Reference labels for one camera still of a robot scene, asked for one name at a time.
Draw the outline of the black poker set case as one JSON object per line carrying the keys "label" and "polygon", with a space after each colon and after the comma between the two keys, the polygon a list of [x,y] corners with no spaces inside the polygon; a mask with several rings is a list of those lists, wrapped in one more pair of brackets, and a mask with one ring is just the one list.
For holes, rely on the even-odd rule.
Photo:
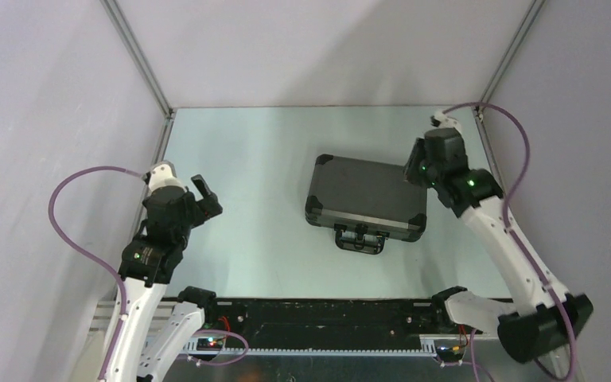
{"label": "black poker set case", "polygon": [[305,199],[305,220],[333,230],[341,250],[378,255],[387,240],[421,239],[426,197],[426,189],[405,181],[402,166],[321,154]]}

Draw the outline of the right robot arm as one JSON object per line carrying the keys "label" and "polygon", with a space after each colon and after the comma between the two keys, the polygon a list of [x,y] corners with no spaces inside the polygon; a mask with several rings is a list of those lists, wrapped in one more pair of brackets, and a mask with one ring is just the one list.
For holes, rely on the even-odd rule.
{"label": "right robot arm", "polygon": [[469,167],[457,129],[436,128],[417,138],[404,175],[412,185],[434,189],[444,207],[476,235],[512,299],[500,302],[453,286],[433,296],[435,329],[450,333],[464,325],[494,333],[521,364],[576,340],[593,303],[586,294],[572,294],[540,259],[505,209],[496,179],[486,169]]}

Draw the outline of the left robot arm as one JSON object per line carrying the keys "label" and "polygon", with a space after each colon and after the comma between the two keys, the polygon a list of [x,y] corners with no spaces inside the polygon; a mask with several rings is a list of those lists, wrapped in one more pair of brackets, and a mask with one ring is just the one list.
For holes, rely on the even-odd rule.
{"label": "left robot arm", "polygon": [[160,381],[197,331],[218,325],[216,293],[188,286],[177,296],[165,327],[146,338],[174,270],[183,258],[190,232],[223,208],[201,175],[191,178],[196,199],[174,176],[148,175],[150,195],[143,201],[146,219],[126,246],[119,267],[124,290],[111,318],[112,338],[100,367],[100,381]]}

